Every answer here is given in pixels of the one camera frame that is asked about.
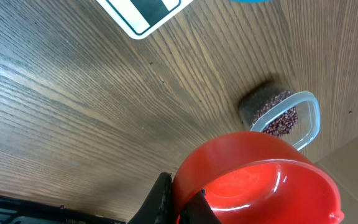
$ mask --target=container of beans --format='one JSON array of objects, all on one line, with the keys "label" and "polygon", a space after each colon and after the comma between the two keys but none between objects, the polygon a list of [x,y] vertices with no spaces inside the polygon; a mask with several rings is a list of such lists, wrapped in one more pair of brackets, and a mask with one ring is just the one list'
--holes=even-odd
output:
[{"label": "container of beans", "polygon": [[249,93],[240,102],[239,112],[246,130],[282,138],[297,150],[308,145],[320,130],[316,97],[277,83],[265,83]]}]

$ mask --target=plastic container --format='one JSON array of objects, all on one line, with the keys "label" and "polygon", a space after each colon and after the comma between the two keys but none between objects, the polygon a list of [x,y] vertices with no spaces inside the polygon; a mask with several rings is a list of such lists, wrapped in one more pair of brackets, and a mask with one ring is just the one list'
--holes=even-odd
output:
[{"label": "plastic container", "polygon": [[[274,96],[286,93],[284,100],[268,106]],[[239,112],[247,131],[263,132],[266,127],[286,111],[294,108],[297,114],[295,126],[280,138],[290,143],[297,150],[308,145],[320,130],[320,108],[318,100],[308,91],[295,93],[276,83],[266,83],[248,94],[240,103]]]},{"label": "plastic container", "polygon": [[338,224],[334,181],[285,141],[232,133],[193,151],[173,180],[175,218],[201,189],[222,224]]}]

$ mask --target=red plastic bowl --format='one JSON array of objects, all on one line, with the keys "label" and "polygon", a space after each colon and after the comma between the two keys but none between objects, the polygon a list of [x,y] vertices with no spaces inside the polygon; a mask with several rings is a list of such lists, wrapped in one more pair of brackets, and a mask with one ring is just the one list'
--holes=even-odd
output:
[{"label": "red plastic bowl", "polygon": [[173,180],[176,217],[201,189],[223,224],[334,224],[344,218],[334,181],[268,134],[227,134],[192,152]]}]

